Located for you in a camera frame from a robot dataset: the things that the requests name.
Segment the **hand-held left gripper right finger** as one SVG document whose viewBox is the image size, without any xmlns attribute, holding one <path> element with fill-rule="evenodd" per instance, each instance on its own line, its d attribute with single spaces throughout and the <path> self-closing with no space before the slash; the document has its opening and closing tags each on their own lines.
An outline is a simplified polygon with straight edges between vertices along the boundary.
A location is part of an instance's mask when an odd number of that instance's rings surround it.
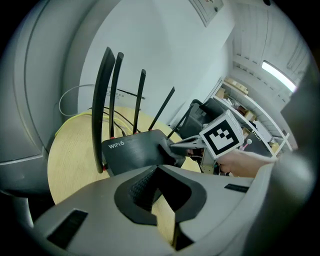
<svg viewBox="0 0 320 256">
<path fill-rule="evenodd" d="M 174 245 L 158 251 L 243 251 L 256 207 L 252 178 L 157 167 L 157 186 L 175 213 Z"/>
</svg>

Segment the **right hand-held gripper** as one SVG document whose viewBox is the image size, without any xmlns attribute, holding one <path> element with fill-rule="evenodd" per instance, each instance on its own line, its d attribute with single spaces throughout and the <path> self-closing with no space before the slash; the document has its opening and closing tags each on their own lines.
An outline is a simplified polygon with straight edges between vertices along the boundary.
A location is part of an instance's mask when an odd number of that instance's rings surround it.
<svg viewBox="0 0 320 256">
<path fill-rule="evenodd" d="M 201 148 L 201 172 L 218 175 L 220 171 L 215 168 L 217 160 L 237 149 L 244 141 L 242 128 L 228 109 L 209 123 L 199 135 L 173 143 L 169 149 L 173 154 L 190 157 L 194 155 L 192 148 Z"/>
</svg>

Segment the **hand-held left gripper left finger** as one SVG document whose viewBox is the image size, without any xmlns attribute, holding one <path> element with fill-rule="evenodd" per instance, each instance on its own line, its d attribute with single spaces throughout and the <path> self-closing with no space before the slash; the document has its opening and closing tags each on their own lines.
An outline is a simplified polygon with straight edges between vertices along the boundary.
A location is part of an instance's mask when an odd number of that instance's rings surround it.
<svg viewBox="0 0 320 256">
<path fill-rule="evenodd" d="M 57 254 L 169 256 L 152 214 L 156 166 L 90 183 L 45 212 L 34 230 Z"/>
</svg>

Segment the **black router with antennas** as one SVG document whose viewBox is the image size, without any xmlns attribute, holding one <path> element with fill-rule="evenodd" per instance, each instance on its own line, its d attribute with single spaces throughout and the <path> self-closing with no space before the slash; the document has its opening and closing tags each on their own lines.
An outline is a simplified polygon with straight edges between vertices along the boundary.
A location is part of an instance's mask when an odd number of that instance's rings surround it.
<svg viewBox="0 0 320 256">
<path fill-rule="evenodd" d="M 124 54 L 122 52 L 114 55 L 109 47 L 106 48 L 99 66 L 91 108 L 91 136 L 96 170 L 100 174 L 107 171 L 109 176 L 117 176 L 146 166 L 166 164 L 158 146 L 162 138 L 169 139 L 169 137 L 161 130 L 154 129 L 154 125 L 175 92 L 174 88 L 171 89 L 147 131 L 139 132 L 139 111 L 146 79 L 146 71 L 144 69 L 141 70 L 132 133 L 122 137 L 115 137 L 116 89 L 123 59 Z M 102 140 L 105 99 L 108 88 L 111 88 L 108 107 L 109 138 Z"/>
</svg>

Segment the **person's right forearm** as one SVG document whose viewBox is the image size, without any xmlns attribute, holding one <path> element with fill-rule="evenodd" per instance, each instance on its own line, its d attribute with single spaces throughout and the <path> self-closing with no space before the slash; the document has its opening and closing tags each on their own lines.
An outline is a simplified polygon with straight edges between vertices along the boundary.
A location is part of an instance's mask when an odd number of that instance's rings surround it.
<svg viewBox="0 0 320 256">
<path fill-rule="evenodd" d="M 274 164 L 278 160 L 277 157 L 266 157 L 253 152 L 249 152 L 248 154 L 250 156 L 250 177 L 252 178 L 254 178 L 257 175 L 259 169 L 262 166 Z"/>
</svg>

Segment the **person's right hand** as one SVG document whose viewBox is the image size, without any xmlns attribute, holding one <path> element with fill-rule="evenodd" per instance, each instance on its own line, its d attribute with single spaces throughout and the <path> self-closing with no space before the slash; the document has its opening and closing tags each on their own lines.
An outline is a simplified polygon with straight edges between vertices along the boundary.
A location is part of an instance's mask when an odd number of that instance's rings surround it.
<svg viewBox="0 0 320 256">
<path fill-rule="evenodd" d="M 220 170 L 223 173 L 231 173 L 236 177 L 254 177 L 253 171 L 248 165 L 248 156 L 243 151 L 235 149 L 218 158 Z"/>
</svg>

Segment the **black office chair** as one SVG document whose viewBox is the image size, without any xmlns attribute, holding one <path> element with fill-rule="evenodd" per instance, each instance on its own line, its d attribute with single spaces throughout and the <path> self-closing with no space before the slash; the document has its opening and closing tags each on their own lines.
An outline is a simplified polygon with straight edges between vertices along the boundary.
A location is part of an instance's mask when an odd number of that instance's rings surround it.
<svg viewBox="0 0 320 256">
<path fill-rule="evenodd" d="M 224 112 L 223 108 L 212 98 L 205 103 L 194 99 L 190 104 L 190 111 L 177 129 L 182 139 L 196 136 L 203 129 L 203 125 L 209 124 Z"/>
</svg>

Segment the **black monitor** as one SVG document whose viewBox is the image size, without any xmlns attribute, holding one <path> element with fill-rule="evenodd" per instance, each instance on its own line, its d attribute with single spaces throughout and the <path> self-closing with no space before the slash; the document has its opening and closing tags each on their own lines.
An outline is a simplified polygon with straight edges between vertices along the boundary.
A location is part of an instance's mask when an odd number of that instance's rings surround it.
<svg viewBox="0 0 320 256">
<path fill-rule="evenodd" d="M 247 139 L 251 140 L 251 144 L 245 148 L 246 152 L 256 153 L 269 158 L 272 156 L 272 153 L 267 149 L 266 145 L 256 133 L 251 132 Z"/>
</svg>

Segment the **round wooden side table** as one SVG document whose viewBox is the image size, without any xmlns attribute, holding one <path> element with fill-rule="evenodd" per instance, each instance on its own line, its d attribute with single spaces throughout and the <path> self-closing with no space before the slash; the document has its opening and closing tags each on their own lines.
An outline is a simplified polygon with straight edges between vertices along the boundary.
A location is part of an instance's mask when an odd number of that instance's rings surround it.
<svg viewBox="0 0 320 256">
<path fill-rule="evenodd" d="M 116 106 L 115 110 L 133 123 L 134 109 Z M 106 171 L 98 173 L 96 170 L 92 145 L 92 116 L 88 114 L 91 110 L 85 110 L 85 113 L 71 117 L 61 126 L 49 152 L 47 178 L 55 205 L 84 186 L 109 178 Z M 137 129 L 141 132 L 147 131 L 153 119 L 154 117 L 140 111 Z M 201 172 L 198 163 L 190 157 L 186 158 L 182 168 Z M 157 228 L 160 234 L 172 245 L 175 213 L 163 196 L 154 203 L 151 213 L 157 217 Z"/>
</svg>

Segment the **white shelving rack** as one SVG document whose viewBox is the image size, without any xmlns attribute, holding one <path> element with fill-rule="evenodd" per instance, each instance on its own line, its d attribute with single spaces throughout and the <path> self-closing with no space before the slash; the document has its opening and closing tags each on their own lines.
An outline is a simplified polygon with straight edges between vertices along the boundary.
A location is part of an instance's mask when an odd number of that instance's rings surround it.
<svg viewBox="0 0 320 256">
<path fill-rule="evenodd" d="M 247 138 L 256 133 L 271 152 L 271 157 L 293 150 L 289 139 L 291 134 L 281 129 L 272 117 L 251 97 L 224 79 L 219 79 L 207 99 L 215 100 L 223 110 L 230 110 L 243 128 Z"/>
</svg>

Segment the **long ceiling light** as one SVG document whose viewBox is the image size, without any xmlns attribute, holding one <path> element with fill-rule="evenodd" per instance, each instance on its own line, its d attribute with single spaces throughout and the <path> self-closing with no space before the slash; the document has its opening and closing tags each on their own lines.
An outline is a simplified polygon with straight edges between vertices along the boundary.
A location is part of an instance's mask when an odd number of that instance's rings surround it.
<svg viewBox="0 0 320 256">
<path fill-rule="evenodd" d="M 288 78 L 283 72 L 281 72 L 274 65 L 264 60 L 261 65 L 262 69 L 271 74 L 277 80 L 279 80 L 287 89 L 289 89 L 292 93 L 294 93 L 297 89 L 297 86 L 293 83 L 293 81 Z"/>
</svg>

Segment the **grey door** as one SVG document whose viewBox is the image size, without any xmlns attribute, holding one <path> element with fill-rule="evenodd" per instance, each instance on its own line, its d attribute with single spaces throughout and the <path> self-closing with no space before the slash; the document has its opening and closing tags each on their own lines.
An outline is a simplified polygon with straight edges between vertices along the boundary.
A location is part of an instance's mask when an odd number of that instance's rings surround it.
<svg viewBox="0 0 320 256">
<path fill-rule="evenodd" d="M 120 0 L 40 0 L 24 17 L 0 58 L 0 192 L 49 194 L 48 155 L 78 97 L 90 46 Z"/>
</svg>

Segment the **white wall sign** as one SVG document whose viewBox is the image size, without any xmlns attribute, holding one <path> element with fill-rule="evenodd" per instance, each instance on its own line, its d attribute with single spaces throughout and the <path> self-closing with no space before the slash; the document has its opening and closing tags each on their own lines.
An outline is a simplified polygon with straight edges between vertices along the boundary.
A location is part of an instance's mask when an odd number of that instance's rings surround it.
<svg viewBox="0 0 320 256">
<path fill-rule="evenodd" d="M 108 87 L 106 95 L 108 97 L 110 97 L 110 95 L 111 95 L 111 88 L 110 87 Z M 132 97 L 137 97 L 138 96 L 136 93 L 133 93 L 133 92 L 130 92 L 130 91 L 126 91 L 126 90 L 123 90 L 123 89 L 118 89 L 118 88 L 116 89 L 115 95 L 118 98 L 125 98 L 125 97 L 127 97 L 127 98 L 131 97 L 132 98 Z"/>
</svg>

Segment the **white electrical wall panel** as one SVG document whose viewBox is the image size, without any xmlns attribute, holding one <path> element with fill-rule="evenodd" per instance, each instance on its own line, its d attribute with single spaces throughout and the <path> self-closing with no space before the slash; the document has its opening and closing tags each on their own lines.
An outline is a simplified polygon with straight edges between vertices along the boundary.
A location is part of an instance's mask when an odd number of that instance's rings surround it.
<svg viewBox="0 0 320 256">
<path fill-rule="evenodd" d="M 205 27 L 224 6 L 223 0 L 189 0 L 189 2 L 197 11 Z"/>
</svg>

